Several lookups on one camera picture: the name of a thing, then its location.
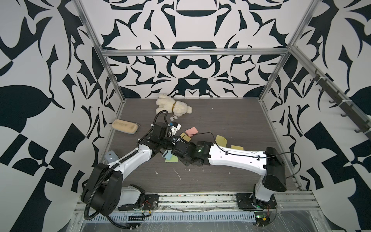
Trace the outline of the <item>small pink memo pad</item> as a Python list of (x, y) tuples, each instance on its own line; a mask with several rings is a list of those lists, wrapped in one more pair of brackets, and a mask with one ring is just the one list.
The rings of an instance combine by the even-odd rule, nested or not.
[(199, 131), (195, 127), (192, 127), (192, 128), (185, 131), (185, 134), (189, 137), (192, 137), (192, 136), (194, 136), (198, 133), (199, 133)]

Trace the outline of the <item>green memo pad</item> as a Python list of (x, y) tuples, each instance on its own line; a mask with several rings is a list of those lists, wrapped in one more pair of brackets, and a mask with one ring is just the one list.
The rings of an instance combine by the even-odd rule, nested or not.
[(169, 155), (165, 157), (165, 162), (168, 163), (178, 163), (178, 157), (175, 155)]

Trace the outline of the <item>torn yellow memo page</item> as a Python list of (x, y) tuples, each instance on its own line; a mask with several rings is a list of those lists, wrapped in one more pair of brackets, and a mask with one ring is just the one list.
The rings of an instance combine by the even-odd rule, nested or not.
[(220, 135), (217, 135), (215, 138), (215, 143), (220, 147), (227, 147), (228, 140)]

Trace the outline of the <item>yellow memo pad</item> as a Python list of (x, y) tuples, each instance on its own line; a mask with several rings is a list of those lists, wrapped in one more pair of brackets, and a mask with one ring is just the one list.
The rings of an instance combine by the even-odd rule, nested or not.
[(184, 141), (186, 141), (186, 142), (190, 142), (191, 141), (191, 137), (189, 137), (187, 134), (185, 134), (185, 133), (182, 133), (181, 135), (180, 135), (180, 138), (182, 139), (182, 140), (184, 140)]

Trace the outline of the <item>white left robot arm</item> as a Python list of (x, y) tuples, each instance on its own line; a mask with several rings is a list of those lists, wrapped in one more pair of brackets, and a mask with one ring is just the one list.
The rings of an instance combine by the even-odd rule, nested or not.
[(175, 143), (172, 137), (180, 129), (181, 125), (176, 122), (153, 123), (150, 131), (138, 139), (134, 150), (109, 164), (95, 166), (81, 195), (81, 201), (86, 204), (84, 218), (90, 220), (98, 214), (108, 216), (121, 206), (140, 208), (145, 190), (136, 185), (123, 187), (123, 181), (162, 150), (171, 150)]

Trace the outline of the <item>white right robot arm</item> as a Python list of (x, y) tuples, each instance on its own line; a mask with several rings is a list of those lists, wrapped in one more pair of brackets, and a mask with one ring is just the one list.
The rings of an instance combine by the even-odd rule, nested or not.
[(216, 143), (187, 142), (173, 136), (172, 154), (186, 166), (229, 166), (260, 175), (251, 196), (256, 203), (267, 204), (275, 193), (287, 191), (286, 166), (283, 153), (267, 147), (264, 151), (245, 151), (221, 147)]

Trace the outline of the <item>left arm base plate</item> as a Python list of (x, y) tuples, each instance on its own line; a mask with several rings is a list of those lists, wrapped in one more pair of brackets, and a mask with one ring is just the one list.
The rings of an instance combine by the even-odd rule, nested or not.
[(150, 211), (158, 207), (159, 195), (158, 194), (142, 194), (139, 200), (133, 205), (122, 205), (118, 207), (119, 211), (135, 211), (144, 210)]

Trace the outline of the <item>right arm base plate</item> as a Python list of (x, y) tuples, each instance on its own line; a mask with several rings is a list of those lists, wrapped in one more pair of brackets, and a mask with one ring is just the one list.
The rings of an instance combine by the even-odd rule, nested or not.
[(274, 195), (268, 202), (258, 200), (254, 193), (237, 193), (235, 196), (238, 208), (243, 211), (264, 211), (277, 206)]

